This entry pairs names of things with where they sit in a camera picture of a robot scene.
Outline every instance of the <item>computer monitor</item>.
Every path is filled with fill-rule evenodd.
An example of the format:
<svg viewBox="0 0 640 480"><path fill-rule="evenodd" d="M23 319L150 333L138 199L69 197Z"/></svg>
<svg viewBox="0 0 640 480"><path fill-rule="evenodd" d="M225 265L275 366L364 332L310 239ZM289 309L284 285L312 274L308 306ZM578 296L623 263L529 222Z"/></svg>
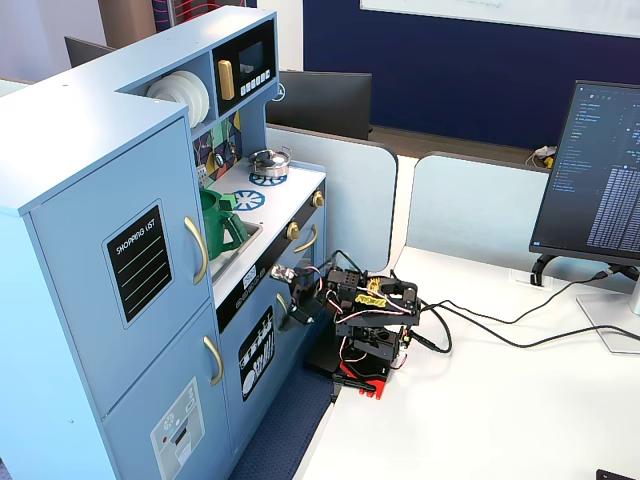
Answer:
<svg viewBox="0 0 640 480"><path fill-rule="evenodd" d="M267 122L368 140L371 74L280 72L286 95L267 104Z"/></svg>
<svg viewBox="0 0 640 480"><path fill-rule="evenodd" d="M90 62L91 60L95 60L96 58L102 57L103 55L115 50L115 48L98 45L97 43L91 43L73 37L64 37L64 41L67 44L67 53L69 54L71 68L75 68L79 65Z"/></svg>
<svg viewBox="0 0 640 480"><path fill-rule="evenodd" d="M577 83L529 249L640 265L640 87ZM577 299L593 325L640 334L640 288ZM598 332L612 352L640 353Z"/></svg>

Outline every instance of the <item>toy kitchen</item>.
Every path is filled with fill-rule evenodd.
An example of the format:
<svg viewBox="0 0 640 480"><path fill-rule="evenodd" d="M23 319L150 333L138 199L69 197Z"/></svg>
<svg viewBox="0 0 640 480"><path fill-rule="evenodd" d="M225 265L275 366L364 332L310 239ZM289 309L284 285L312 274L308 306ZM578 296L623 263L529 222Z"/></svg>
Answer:
<svg viewBox="0 0 640 480"><path fill-rule="evenodd" d="M275 13L225 7L0 100L14 480L232 471L316 327L269 270L326 256L325 169L267 148L278 81Z"/></svg>

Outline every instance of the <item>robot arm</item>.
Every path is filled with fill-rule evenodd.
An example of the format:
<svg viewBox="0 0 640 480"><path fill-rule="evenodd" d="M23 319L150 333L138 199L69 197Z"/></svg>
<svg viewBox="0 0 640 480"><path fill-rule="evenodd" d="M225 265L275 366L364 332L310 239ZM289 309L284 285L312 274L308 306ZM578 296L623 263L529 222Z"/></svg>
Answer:
<svg viewBox="0 0 640 480"><path fill-rule="evenodd" d="M334 317L336 335L343 337L340 369L334 376L361 393L380 398L391 365L411 341L411 327L420 321L418 287L397 278L370 276L367 272L337 267L313 281L315 267L291 269L275 265L271 276L289 284L289 317L312 323L322 312ZM387 329L400 325L399 332Z"/></svg>

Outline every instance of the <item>cabinet door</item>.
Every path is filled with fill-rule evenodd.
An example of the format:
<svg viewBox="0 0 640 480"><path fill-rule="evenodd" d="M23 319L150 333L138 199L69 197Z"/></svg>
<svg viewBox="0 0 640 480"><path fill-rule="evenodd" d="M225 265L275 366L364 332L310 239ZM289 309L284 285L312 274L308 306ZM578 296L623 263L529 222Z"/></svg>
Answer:
<svg viewBox="0 0 640 480"><path fill-rule="evenodd" d="M293 242L276 263L295 266L317 258L316 254L324 250L323 210L314 213L302 229L300 239ZM294 253L295 248L312 239L314 222L318 239L306 251ZM277 294L289 303L288 285L265 276L221 335L234 454L244 448L258 426L288 375L302 341L313 328L295 320L284 322L285 313Z"/></svg>
<svg viewBox="0 0 640 480"><path fill-rule="evenodd" d="M122 480L217 480L231 465L223 382L204 343L207 306L122 398L104 428Z"/></svg>
<svg viewBox="0 0 640 480"><path fill-rule="evenodd" d="M187 136L179 120L31 213L100 416L210 295L185 228L200 217Z"/></svg>

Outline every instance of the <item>green watering can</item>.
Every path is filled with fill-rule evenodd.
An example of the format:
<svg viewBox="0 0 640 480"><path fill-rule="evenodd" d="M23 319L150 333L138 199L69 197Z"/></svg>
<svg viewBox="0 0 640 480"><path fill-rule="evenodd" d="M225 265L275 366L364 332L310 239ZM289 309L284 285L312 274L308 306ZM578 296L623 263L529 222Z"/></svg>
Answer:
<svg viewBox="0 0 640 480"><path fill-rule="evenodd" d="M236 207L235 195L222 195L212 190L200 190L202 216L207 237L209 260L214 260L222 252L234 250L249 239L240 217L232 212ZM224 232L227 230L232 241L224 243Z"/></svg>

